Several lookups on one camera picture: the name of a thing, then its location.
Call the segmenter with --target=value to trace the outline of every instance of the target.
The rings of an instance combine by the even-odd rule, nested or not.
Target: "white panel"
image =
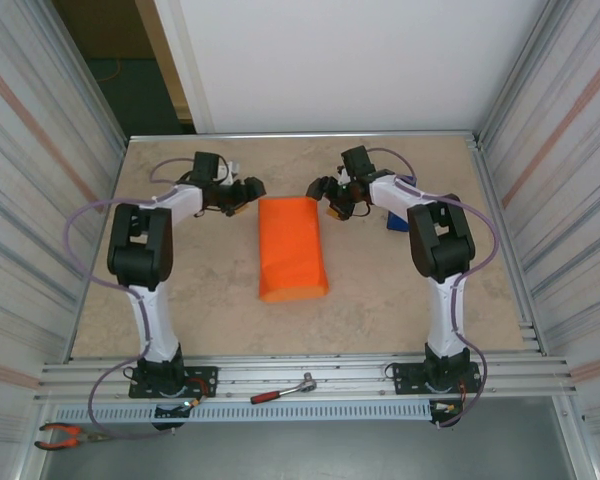
[[[474,129],[544,3],[158,2],[201,133]]]

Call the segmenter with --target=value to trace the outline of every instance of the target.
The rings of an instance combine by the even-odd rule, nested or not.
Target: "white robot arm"
[[[415,193],[407,193],[396,187],[399,181],[396,175],[385,175],[370,184],[371,203],[390,211],[394,215],[408,222],[407,211],[417,205],[433,204],[432,200],[423,200],[425,192],[411,187]],[[458,333],[464,335],[463,293],[466,279],[454,287],[456,280],[462,273],[456,273],[439,282],[433,277],[428,277],[431,302],[431,326],[427,345],[439,357],[452,357],[461,353],[465,344],[460,341],[453,331],[451,322],[451,289],[456,288],[456,324]]]
[[[196,152],[193,169],[173,190],[146,205],[120,204],[115,211],[107,266],[118,283],[132,288],[142,300],[128,294],[144,349],[147,314],[151,342],[138,361],[133,379],[138,390],[174,395],[183,388],[185,368],[180,344],[173,331],[168,307],[167,279],[173,266],[173,227],[209,207],[232,216],[265,194],[257,178],[234,180],[237,165],[220,164],[220,156]]]
[[[307,196],[327,198],[332,216],[347,220],[355,204],[366,202],[397,215],[410,226],[411,257],[418,272],[430,286],[431,327],[425,344],[425,362],[411,384],[429,391],[447,392],[459,380],[477,371],[470,362],[469,350],[456,332],[463,334],[464,278],[475,256],[475,245],[461,208],[444,202],[445,197],[427,194],[388,170],[377,171],[365,147],[342,153],[344,168],[339,177],[315,180]],[[453,195],[447,196],[457,200]],[[438,233],[436,227],[447,231]],[[452,291],[456,290],[455,316],[452,320]]]

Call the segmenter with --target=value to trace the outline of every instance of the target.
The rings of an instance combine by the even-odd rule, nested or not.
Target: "orange stripe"
[[[584,110],[584,108],[589,104],[595,94],[598,93],[598,90],[600,90],[600,68],[582,91],[578,99],[575,101],[571,107],[571,110],[569,110],[567,115],[562,119],[560,124],[556,127],[549,138],[545,140],[542,147],[540,147],[540,150],[538,150],[538,152],[534,155],[529,165],[527,165],[527,167],[522,171],[522,174],[518,180],[516,180],[516,182],[513,184],[511,190],[509,190],[509,192],[507,192],[507,194],[504,196],[502,199],[502,205],[504,208],[507,208],[507,206],[511,203],[511,200],[515,194],[518,193],[518,190],[520,190],[522,185],[527,181],[538,165],[540,165],[540,162],[544,160],[555,144],[558,143],[558,140],[560,140],[560,137],[562,137],[565,130],[569,128],[569,125],[571,125],[580,112],[582,112],[582,110]]]
[[[571,377],[575,383],[586,382],[600,377],[600,360],[574,368],[571,370]]]
[[[84,197],[89,202],[97,200],[96,195],[91,191],[89,186],[80,178],[80,175],[73,169],[69,164],[69,161],[64,157],[60,149],[53,143],[51,137],[44,131],[37,120],[33,117],[31,112],[23,105],[23,103],[16,97],[13,90],[9,88],[4,79],[0,76],[0,96],[5,102],[13,109],[16,115],[20,118],[22,123],[29,129],[36,140],[44,147],[44,149],[51,155],[51,157],[60,165],[62,170],[69,176],[74,185],[80,190]]]
[[[0,365],[0,382],[31,388],[33,390],[37,389],[39,385],[37,378],[11,368],[3,367],[2,365]]]

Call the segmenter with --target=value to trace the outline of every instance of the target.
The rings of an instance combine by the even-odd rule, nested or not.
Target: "table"
[[[148,198],[165,185],[148,182],[151,168],[172,157],[215,152],[240,163],[241,178],[263,180],[268,195],[304,195],[317,177],[335,175],[349,148],[387,147],[405,155],[418,187],[453,192],[483,212],[486,207],[463,136],[360,136],[287,138],[174,137],[132,141],[116,190],[118,197]],[[371,154],[377,168],[407,173],[386,153]],[[160,170],[178,178],[186,164]],[[175,262],[169,308],[185,355],[284,355],[419,352],[429,330],[429,287],[412,264],[408,234],[386,229],[387,212],[372,207],[365,218],[338,222],[319,206],[325,267],[331,291],[320,299],[265,304],[258,299],[257,204],[232,218],[207,212],[174,229]],[[491,249],[486,227],[467,214],[476,260]],[[106,268],[110,224],[94,273]],[[519,316],[502,259],[469,278],[465,289],[467,336],[486,350],[523,348]],[[138,352],[138,333],[127,297],[92,284],[72,354]]]

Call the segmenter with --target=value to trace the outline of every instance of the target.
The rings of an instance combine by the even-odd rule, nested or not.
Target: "doorway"
[[[195,133],[153,0],[53,0],[125,135]]]

